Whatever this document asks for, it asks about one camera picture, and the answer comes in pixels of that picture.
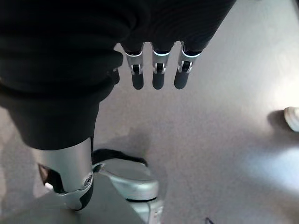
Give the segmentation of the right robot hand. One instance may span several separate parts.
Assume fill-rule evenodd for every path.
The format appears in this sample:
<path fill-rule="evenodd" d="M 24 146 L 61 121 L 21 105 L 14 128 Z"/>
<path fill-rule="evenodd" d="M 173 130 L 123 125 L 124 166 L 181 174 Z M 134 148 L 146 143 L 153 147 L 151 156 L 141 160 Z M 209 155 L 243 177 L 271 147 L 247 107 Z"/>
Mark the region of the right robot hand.
<path fill-rule="evenodd" d="M 143 87 L 142 50 L 153 48 L 153 86 L 164 82 L 175 42 L 174 84 L 234 5 L 232 0 L 3 0 L 0 3 L 0 104 L 33 148 L 46 187 L 72 210 L 93 193 L 92 150 L 99 104 L 119 82 L 126 57 Z"/>

